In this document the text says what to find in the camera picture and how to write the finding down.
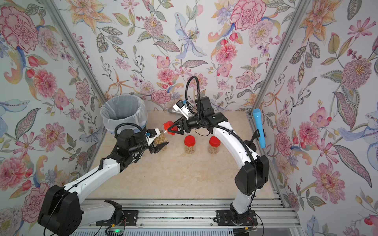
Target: pink flower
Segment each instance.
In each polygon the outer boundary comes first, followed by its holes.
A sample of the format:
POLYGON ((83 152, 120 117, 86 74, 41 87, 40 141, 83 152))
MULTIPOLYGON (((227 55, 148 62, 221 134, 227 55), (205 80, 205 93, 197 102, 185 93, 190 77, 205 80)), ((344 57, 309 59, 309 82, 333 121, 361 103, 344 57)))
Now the pink flower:
POLYGON ((218 50, 216 59, 220 64, 229 63, 236 57, 236 53, 236 47, 227 43, 218 50))
POLYGON ((366 84, 372 73, 371 63, 366 58, 359 60, 352 60, 345 64, 345 69, 342 73, 342 85, 345 88, 359 88, 366 84))
POLYGON ((253 74, 251 71, 245 71, 242 76, 236 77, 236 89, 247 88, 253 82, 260 78, 261 74, 253 74))
POLYGON ((159 37, 163 33, 163 25, 156 17, 148 17, 143 26, 152 37, 159 37))
POLYGON ((160 79, 160 81, 162 81, 163 83, 169 83, 173 81, 174 77, 175 75, 173 70, 169 68, 161 69, 158 73, 158 79, 160 79))
POLYGON ((64 138, 66 134, 64 132, 63 126, 60 126, 58 122, 51 124, 46 124, 46 129, 42 128, 40 134, 36 137, 39 140, 39 146, 42 148, 46 147, 46 152, 54 151, 55 146, 60 146, 64 144, 64 138))
POLYGON ((328 143, 327 146, 325 145, 325 140, 321 139, 322 145, 320 146, 318 143, 315 143, 319 150, 322 152, 320 153, 320 156, 323 156, 325 154, 325 157, 331 163, 331 160, 334 163, 339 163, 338 159, 334 158, 332 155, 337 155, 337 151, 329 151, 331 147, 333 146, 332 143, 328 143))
POLYGON ((77 108, 77 109, 70 108, 69 111, 70 112, 68 114, 71 117, 71 119, 76 120, 76 118, 80 118, 81 110, 79 108, 77 108))
POLYGON ((228 77, 228 75, 230 74, 231 68, 232 68, 231 63, 223 64, 219 67, 219 69, 217 70, 217 73, 220 74, 223 77, 228 77))
POLYGON ((0 188, 6 191, 8 187, 15 188, 24 178, 26 164, 22 158, 4 159, 0 165, 0 188))
POLYGON ((44 98, 51 98, 55 90, 58 88, 56 85, 56 78, 51 72, 45 69, 38 70, 34 75, 34 88, 44 98))
POLYGON ((61 88, 54 95, 54 102, 57 108, 63 110, 64 106, 68 106, 70 102, 61 88))
POLYGON ((289 156, 292 153, 291 145, 292 142, 285 133, 279 132, 276 135, 276 146, 283 156, 289 156))
POLYGON ((192 71, 192 70, 187 70, 187 69, 188 67, 183 68, 182 66, 180 66, 180 70, 175 69, 175 71, 177 72, 175 76, 181 75, 182 77, 184 77, 185 74, 189 74, 189 72, 192 71))
POLYGON ((371 33, 370 31, 367 31, 367 29, 375 26, 375 21, 373 23, 371 23, 370 25, 367 25, 370 21, 370 17, 368 17, 364 24, 361 26, 361 21, 358 20, 357 21, 357 27, 355 27, 354 25, 351 25, 349 27, 349 29, 353 32, 349 32, 348 34, 357 34, 355 38, 358 38, 360 34, 362 34, 362 36, 366 36, 366 35, 372 35, 373 33, 371 33))
POLYGON ((81 37, 81 36, 77 36, 76 37, 76 33, 75 32, 72 33, 72 36, 75 39, 76 43, 84 43, 84 41, 81 41, 83 39, 83 37, 81 37))
POLYGON ((157 58, 157 67, 159 69, 161 68, 167 68, 170 64, 170 60, 169 60, 169 57, 162 57, 162 56, 158 56, 157 58))
POLYGON ((170 101, 170 93, 160 89, 151 94, 151 99, 157 103, 166 103, 170 101))
POLYGON ((338 171, 333 172, 333 165, 329 162, 328 165, 321 163, 319 169, 313 167, 312 175, 316 177, 315 180, 315 192, 322 194, 324 200, 330 196, 330 201, 337 204, 339 199, 345 201, 345 193, 341 190, 345 188, 345 182, 338 179, 340 173, 338 171))
POLYGON ((299 137, 305 144, 315 144, 319 139, 319 130, 310 121, 299 126, 299 137))
POLYGON ((316 127, 325 127, 330 124, 328 121, 328 115, 324 107, 319 108, 315 113, 310 116, 310 121, 314 123, 316 127))
POLYGON ((31 189, 30 194, 26 196, 24 205, 22 206, 22 219, 24 221, 33 223, 38 219, 48 189, 49 186, 46 183, 41 183, 39 188, 31 189))
POLYGON ((147 81, 145 83, 141 84, 141 93, 144 95, 151 95, 153 92, 155 92, 155 88, 153 87, 152 83, 147 81))
POLYGON ((218 88, 224 91, 224 90, 229 89, 230 87, 228 86, 228 83, 226 83, 226 81, 221 80, 221 81, 218 81, 218 88))
POLYGON ((240 0, 231 15, 231 24, 235 23, 235 30, 246 30, 257 24, 266 10, 262 0, 240 0))
POLYGON ((26 53, 38 44, 38 31, 30 16, 12 6, 1 8, 0 33, 12 48, 18 46, 26 53))
MULTIPOLYGON (((204 89, 205 86, 208 85, 208 82, 207 82, 208 79, 204 77, 203 74, 194 73, 194 75, 197 76, 198 78, 198 81, 200 83, 200 89, 204 89)), ((188 81, 190 77, 192 76, 193 76, 192 74, 189 74, 189 77, 186 79, 186 81, 188 81)), ((197 89, 197 81, 195 81, 195 79, 192 79, 190 81, 189 88, 197 89)))
POLYGON ((84 78, 83 82, 79 81, 76 84, 76 98, 83 101, 84 106, 89 102, 89 84, 87 78, 84 78))
POLYGON ((30 132, 29 138, 27 137, 26 134, 24 134, 22 136, 22 138, 24 139, 24 142, 21 142, 21 141, 15 142, 17 146, 20 146, 22 148, 13 150, 13 154, 22 152, 21 158, 23 158, 28 153, 28 150, 33 150, 34 148, 30 146, 36 140, 35 138, 33 139, 33 137, 34 137, 34 132, 30 132))
POLYGON ((138 2, 134 2, 134 0, 123 0, 124 3, 121 3, 121 6, 125 6, 125 9, 131 7, 134 10, 134 6, 138 5, 138 2))
POLYGON ((129 66, 129 64, 127 62, 125 62, 123 59, 120 59, 117 57, 117 59, 115 59, 116 61, 116 65, 121 69, 125 69, 125 70, 129 70, 129 68, 131 68, 131 66, 129 66))
POLYGON ((273 29, 273 23, 268 19, 260 21, 249 30, 249 44, 251 46, 265 42, 273 29))

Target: red jar lid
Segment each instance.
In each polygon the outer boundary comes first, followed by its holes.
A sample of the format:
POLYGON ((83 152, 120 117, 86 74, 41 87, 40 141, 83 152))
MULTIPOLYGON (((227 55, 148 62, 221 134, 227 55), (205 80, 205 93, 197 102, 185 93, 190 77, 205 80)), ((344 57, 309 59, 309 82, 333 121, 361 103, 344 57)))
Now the red jar lid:
POLYGON ((215 137, 215 136, 212 136, 210 138, 210 141, 209 141, 209 144, 212 146, 212 147, 218 147, 220 145, 220 140, 215 137))
POLYGON ((195 138, 191 135, 188 135, 184 139, 184 144, 188 147, 192 147, 195 145, 195 138))
MULTIPOLYGON (((174 124, 173 121, 170 121, 170 120, 167 121, 166 123, 164 123, 164 129, 168 131, 168 128, 171 127, 173 124, 174 124)), ((178 130, 177 126, 173 127, 172 130, 177 131, 178 130)))

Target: leaf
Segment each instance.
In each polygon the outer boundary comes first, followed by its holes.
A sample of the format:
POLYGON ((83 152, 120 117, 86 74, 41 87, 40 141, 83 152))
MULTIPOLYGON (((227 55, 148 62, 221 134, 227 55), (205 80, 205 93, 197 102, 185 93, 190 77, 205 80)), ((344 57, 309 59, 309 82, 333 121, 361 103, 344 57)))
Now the leaf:
POLYGON ((352 171, 354 171, 356 174, 364 178, 370 187, 372 187, 372 181, 370 179, 370 175, 367 172, 366 168, 360 164, 357 157, 354 155, 354 153, 343 146, 340 145, 334 145, 336 148, 337 153, 340 156, 340 160, 352 171))
POLYGON ((356 123, 357 108, 347 103, 343 93, 341 92, 333 92, 333 93, 335 94, 337 98, 337 109, 339 111, 339 114, 342 120, 347 125, 349 125, 350 129, 352 129, 356 123))
POLYGON ((311 196, 309 197, 309 200, 311 201, 312 204, 316 207, 321 207, 325 205, 326 203, 318 196, 311 196))
POLYGON ((238 94, 236 95, 236 97, 237 97, 237 98, 240 98, 241 96, 243 96, 243 95, 246 94, 246 93, 249 93, 250 91, 251 91, 250 89, 245 89, 245 90, 243 90, 242 92, 238 93, 238 94))
POLYGON ((283 0, 273 0, 273 1, 267 2, 266 6, 269 8, 277 8, 279 6, 282 6, 283 4, 285 4, 283 0))
POLYGON ((340 46, 340 37, 336 33, 332 33, 331 39, 328 43, 328 52, 330 54, 335 54, 337 52, 337 49, 339 49, 340 46))
POLYGON ((123 41, 120 38, 118 38, 117 36, 109 35, 108 39, 110 39, 110 41, 112 41, 114 44, 117 44, 117 45, 123 44, 123 41))
POLYGON ((105 31, 108 34, 111 34, 111 35, 121 35, 122 34, 121 31, 119 31, 118 29, 111 27, 111 26, 105 26, 105 27, 102 28, 102 30, 105 31))
POLYGON ((299 199, 299 203, 301 204, 302 209, 305 210, 305 202, 302 198, 299 199))
POLYGON ((298 82, 299 82, 299 84, 301 84, 304 75, 305 75, 305 64, 302 62, 301 66, 299 67, 299 70, 298 70, 298 82))
POLYGON ((290 63, 291 64, 296 64, 299 62, 299 60, 301 59, 302 55, 305 53, 306 51, 306 46, 303 46, 303 47, 300 47, 295 53, 294 55, 292 56, 292 58, 290 59, 290 63))
POLYGON ((310 52, 313 57, 320 58, 320 48, 316 43, 310 42, 310 52))
POLYGON ((40 108, 33 109, 28 112, 28 114, 22 118, 16 125, 15 135, 18 140, 23 134, 28 132, 36 120, 37 112, 40 108))
POLYGON ((118 47, 117 45, 114 45, 114 44, 113 44, 113 48, 114 48, 114 50, 116 50, 116 52, 117 52, 121 57, 128 58, 127 55, 126 55, 126 53, 125 53, 125 51, 124 51, 122 48, 120 48, 120 47, 118 47))
POLYGON ((97 35, 96 42, 97 42, 97 48, 98 48, 99 53, 106 52, 108 50, 109 45, 106 42, 105 36, 102 33, 97 35))
POLYGON ((189 68, 194 68, 202 64, 207 64, 207 62, 203 60, 187 60, 186 62, 183 63, 183 67, 185 66, 189 68))
POLYGON ((339 54, 337 55, 337 57, 340 57, 341 55, 343 55, 347 49, 349 48, 349 44, 350 42, 352 41, 354 36, 350 37, 348 40, 345 41, 345 43, 343 43, 341 45, 341 48, 340 48, 340 51, 339 51, 339 54))
POLYGON ((73 138, 68 133, 67 133, 67 143, 68 145, 73 146, 73 138))
POLYGON ((25 10, 25 13, 28 14, 28 15, 35 15, 37 14, 38 12, 38 6, 33 4, 33 3, 30 3, 27 7, 26 7, 26 10, 25 10))
POLYGON ((332 64, 334 61, 336 61, 336 57, 329 57, 324 62, 320 63, 321 65, 328 66, 332 64))
POLYGON ((360 10, 362 0, 350 0, 348 5, 348 20, 351 20, 360 10))
POLYGON ((337 70, 334 70, 334 71, 329 71, 325 74, 322 74, 320 75, 321 77, 325 78, 325 79, 330 79, 332 81, 334 81, 335 83, 341 83, 342 82, 342 71, 337 69, 337 70))
POLYGON ((312 66, 312 56, 311 56, 311 53, 309 52, 305 54, 305 66, 307 68, 311 68, 312 66))

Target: clear plastic jar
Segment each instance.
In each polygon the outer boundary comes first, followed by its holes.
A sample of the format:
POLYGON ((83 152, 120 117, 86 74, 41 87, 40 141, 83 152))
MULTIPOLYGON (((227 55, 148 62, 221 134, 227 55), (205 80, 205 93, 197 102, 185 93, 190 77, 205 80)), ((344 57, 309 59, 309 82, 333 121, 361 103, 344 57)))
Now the clear plastic jar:
POLYGON ((195 152, 195 138, 191 135, 188 135, 184 139, 185 152, 187 154, 192 154, 195 152))
MULTIPOLYGON (((160 135, 159 137, 155 138, 154 140, 154 144, 157 145, 157 144, 161 144, 161 143, 164 143, 164 142, 169 142, 169 139, 175 135, 175 133, 172 133, 172 132, 168 132, 168 128, 171 127, 173 125, 173 121, 167 121, 166 123, 164 123, 159 131, 160 131, 160 135)), ((175 130, 177 131, 178 128, 177 127, 174 127, 172 128, 172 130, 175 130)), ((164 151, 167 149, 167 146, 164 146, 160 151, 164 151)))
POLYGON ((219 146, 220 146, 220 140, 217 137, 212 136, 209 140, 209 147, 208 147, 209 153, 217 154, 219 152, 219 146))

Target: plastic bag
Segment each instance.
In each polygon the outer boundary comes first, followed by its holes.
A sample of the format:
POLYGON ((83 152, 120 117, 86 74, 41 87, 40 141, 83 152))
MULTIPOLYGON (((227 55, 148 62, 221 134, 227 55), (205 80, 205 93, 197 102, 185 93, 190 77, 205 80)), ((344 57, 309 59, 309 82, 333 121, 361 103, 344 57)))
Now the plastic bag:
MULTIPOLYGON (((114 134, 114 129, 121 123, 134 123, 142 129, 147 123, 147 109, 144 101, 131 94, 119 95, 107 101, 101 107, 100 115, 104 121, 105 128, 111 134, 114 134)), ((125 125, 118 129, 118 134, 124 129, 132 129, 135 133, 140 132, 134 126, 125 125)))

